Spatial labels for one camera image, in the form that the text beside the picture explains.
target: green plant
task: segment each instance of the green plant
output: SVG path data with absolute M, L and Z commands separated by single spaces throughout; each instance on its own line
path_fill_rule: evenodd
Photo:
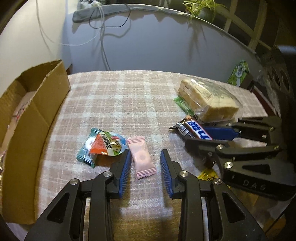
M 217 7 L 225 7 L 223 4 L 216 3 L 214 0 L 189 0 L 184 1 L 183 4 L 186 10 L 191 14 L 190 20 L 192 20 L 193 17 L 197 17 L 203 8 L 209 8 L 214 13 L 213 21 L 216 16 Z

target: table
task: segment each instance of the table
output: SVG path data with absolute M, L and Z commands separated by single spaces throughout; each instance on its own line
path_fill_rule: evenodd
M 126 138 L 145 136 L 157 169 L 155 175 L 138 180 L 132 162 L 123 199 L 111 201 L 115 240 L 177 240 L 181 200 L 171 200 L 166 193 L 160 171 L 160 151 L 168 149 L 172 160 L 194 175 L 204 169 L 201 160 L 190 156 L 180 137 L 169 130 L 185 116 L 173 101 L 177 96 L 175 87 L 181 79 L 191 77 L 157 71 L 94 71 L 70 75 L 72 89 L 51 126 L 39 164 L 36 218 L 70 179 L 92 179 L 109 169 L 108 161 L 100 162 L 93 169 L 75 157 L 90 129 L 97 127 Z M 249 91 L 216 83 L 243 103 L 244 117 L 266 116 Z

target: bread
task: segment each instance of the bread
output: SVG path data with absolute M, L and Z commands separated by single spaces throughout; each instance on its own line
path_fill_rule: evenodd
M 203 122 L 230 120 L 239 110 L 231 94 L 215 83 L 182 80 L 178 93 Z

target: teal snack packet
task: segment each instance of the teal snack packet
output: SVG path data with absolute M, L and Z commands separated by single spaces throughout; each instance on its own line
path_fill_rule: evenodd
M 174 102 L 179 106 L 181 107 L 181 109 L 187 114 L 187 115 L 190 115 L 190 116 L 194 116 L 194 112 L 193 110 L 191 110 L 189 107 L 188 107 L 188 104 L 185 100 L 183 100 L 182 97 L 178 96 L 177 98 L 174 99 Z
M 92 168 L 96 166 L 95 161 L 98 154 L 91 154 L 89 152 L 92 143 L 94 142 L 96 136 L 101 132 L 102 130 L 97 128 L 92 128 L 91 132 L 86 140 L 86 142 L 83 144 L 83 147 L 79 150 L 76 159 L 77 161 L 84 162 L 85 164 L 88 164 Z
M 240 60 L 232 71 L 227 83 L 239 87 L 246 75 L 249 73 L 250 69 L 248 67 L 248 63 L 245 60 Z

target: cardboard box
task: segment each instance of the cardboard box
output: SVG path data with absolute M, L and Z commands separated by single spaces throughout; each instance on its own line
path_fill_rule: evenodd
M 34 194 L 40 154 L 49 127 L 70 83 L 61 60 L 24 71 L 0 98 L 0 146 L 15 109 L 26 95 L 36 91 L 24 108 L 6 148 L 2 172 L 2 214 L 6 222 L 35 222 Z

